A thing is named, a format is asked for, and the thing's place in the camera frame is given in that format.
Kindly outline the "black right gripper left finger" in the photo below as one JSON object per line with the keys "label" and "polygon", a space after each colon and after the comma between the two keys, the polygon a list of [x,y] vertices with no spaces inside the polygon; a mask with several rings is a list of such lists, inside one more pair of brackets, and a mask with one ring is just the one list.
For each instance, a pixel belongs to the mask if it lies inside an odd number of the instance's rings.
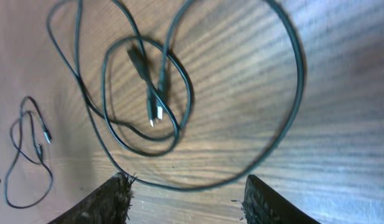
{"label": "black right gripper left finger", "polygon": [[51,223],[125,224],[131,208],[135,177],[118,172]]}

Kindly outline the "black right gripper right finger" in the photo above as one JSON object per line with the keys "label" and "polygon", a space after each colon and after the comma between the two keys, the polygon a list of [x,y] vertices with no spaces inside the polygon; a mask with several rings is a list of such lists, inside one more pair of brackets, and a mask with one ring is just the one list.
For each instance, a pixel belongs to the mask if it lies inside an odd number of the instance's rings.
{"label": "black right gripper right finger", "polygon": [[243,201],[232,202],[241,203],[240,221],[246,220],[248,224],[319,223],[253,174],[246,178]]}

